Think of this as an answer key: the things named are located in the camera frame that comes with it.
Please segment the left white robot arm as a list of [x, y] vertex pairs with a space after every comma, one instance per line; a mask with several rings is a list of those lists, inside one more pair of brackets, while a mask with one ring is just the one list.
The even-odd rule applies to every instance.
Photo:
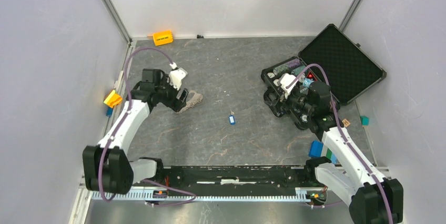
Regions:
[[85, 186], [103, 195], [124, 195], [132, 185], [147, 180], [153, 186], [165, 180], [164, 165], [160, 158], [141, 157], [129, 161], [127, 153], [142, 122], [158, 104], [174, 112], [186, 106], [189, 94], [181, 90], [187, 72], [176, 68], [166, 74], [161, 69], [144, 69], [141, 81], [130, 91], [130, 97], [109, 132], [82, 153]]

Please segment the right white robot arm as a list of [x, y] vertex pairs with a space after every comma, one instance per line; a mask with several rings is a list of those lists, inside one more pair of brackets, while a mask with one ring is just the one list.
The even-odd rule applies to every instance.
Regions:
[[304, 180], [331, 189], [349, 208], [354, 223], [401, 223], [403, 186], [387, 178], [360, 151], [339, 119], [330, 86], [316, 81], [303, 94], [297, 87], [290, 94], [269, 86], [265, 104], [277, 117], [290, 114], [299, 129], [310, 129], [331, 150], [344, 171], [327, 157], [306, 161]]

